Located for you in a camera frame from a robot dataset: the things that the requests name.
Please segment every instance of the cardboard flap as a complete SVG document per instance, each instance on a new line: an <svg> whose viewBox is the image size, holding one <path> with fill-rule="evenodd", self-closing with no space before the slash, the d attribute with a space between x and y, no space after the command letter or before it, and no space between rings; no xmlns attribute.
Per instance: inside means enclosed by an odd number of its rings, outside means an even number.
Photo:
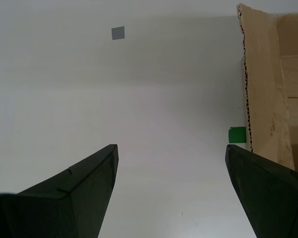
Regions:
<svg viewBox="0 0 298 238"><path fill-rule="evenodd" d="M252 150L294 169L277 18L243 4L237 9L244 33L245 93Z"/></svg>

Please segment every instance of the corrugated cardboard edge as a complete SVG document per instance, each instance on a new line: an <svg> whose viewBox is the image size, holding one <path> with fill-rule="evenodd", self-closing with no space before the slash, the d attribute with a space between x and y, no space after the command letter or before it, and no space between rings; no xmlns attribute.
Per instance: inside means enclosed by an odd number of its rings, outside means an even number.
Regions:
<svg viewBox="0 0 298 238"><path fill-rule="evenodd" d="M242 17L242 11L241 11L241 5L237 5L237 15L239 20L239 25L242 30L243 35L243 78L244 78L244 93L245 93L245 102L246 102L246 144L247 149L251 152L253 152L253 144L252 144L252 131L250 126L250 113L249 113L249 102L248 102L248 74L247 74L247 66L246 66L246 49L245 49L245 33L243 30L241 17Z"/></svg>
<svg viewBox="0 0 298 238"><path fill-rule="evenodd" d="M290 143L286 86L283 72L281 70L277 26L275 26L277 18L275 15L270 15L262 11L251 9L250 7L247 7L243 4L237 6L237 13L243 33L245 101L247 110L247 132L250 150L276 163L294 169L294 161ZM255 14L255 16L253 16L255 18L250 18L249 14ZM258 61L257 65L256 58L249 58L249 53L247 54L246 52L247 37L244 29L245 19L248 19L247 21L251 20L253 27L255 27L254 30L258 31L259 29L257 25L254 25L257 22L256 17L260 17L258 14L263 14L264 19L258 19L262 23L269 20L269 18L271 18L271 20L273 21L271 23L268 22L268 24L272 24L272 26L266 25L265 30L263 30L267 31L267 33L270 32L270 35L265 35L266 32L259 31L258 36L261 36L258 38L259 42L253 41L253 45L250 45L248 47L255 47L255 51L250 51L251 55L255 55L256 57L262 56L263 60L268 60L268 62L271 63L272 68L269 68L267 64L264 64L265 61ZM246 30L250 33L252 32L252 28ZM267 47L267 45L265 45L266 41L268 44L272 44L271 52L263 51L264 46ZM250 64L249 62L252 62L252 71L247 68L247 66L249 67L249 65L247 65L246 62L248 62L248 64ZM265 70L268 70L268 74L263 74L263 77L261 77L261 73L260 71L258 71L258 67L263 67ZM253 76L252 81L249 81L250 73L252 73ZM263 97L259 95L259 90L261 87L265 87L265 90L263 91L265 94L263 94ZM251 124L254 125L254 123L256 125L256 131L252 131L254 130L254 128L251 126Z"/></svg>

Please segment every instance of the white surface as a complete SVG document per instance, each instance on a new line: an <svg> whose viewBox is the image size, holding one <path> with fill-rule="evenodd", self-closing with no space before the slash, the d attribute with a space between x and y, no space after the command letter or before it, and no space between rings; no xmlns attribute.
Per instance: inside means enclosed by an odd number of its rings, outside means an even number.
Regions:
<svg viewBox="0 0 298 238"><path fill-rule="evenodd" d="M100 238L254 238L224 163L245 124L238 2L1 0L0 192L117 143Z"/></svg>

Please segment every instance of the gray sticker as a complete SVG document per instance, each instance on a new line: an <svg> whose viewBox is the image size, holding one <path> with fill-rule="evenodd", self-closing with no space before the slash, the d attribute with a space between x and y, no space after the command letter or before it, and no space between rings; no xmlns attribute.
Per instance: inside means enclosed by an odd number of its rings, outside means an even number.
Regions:
<svg viewBox="0 0 298 238"><path fill-rule="evenodd" d="M125 38L125 27L111 28L111 35L113 40L120 40Z"/></svg>

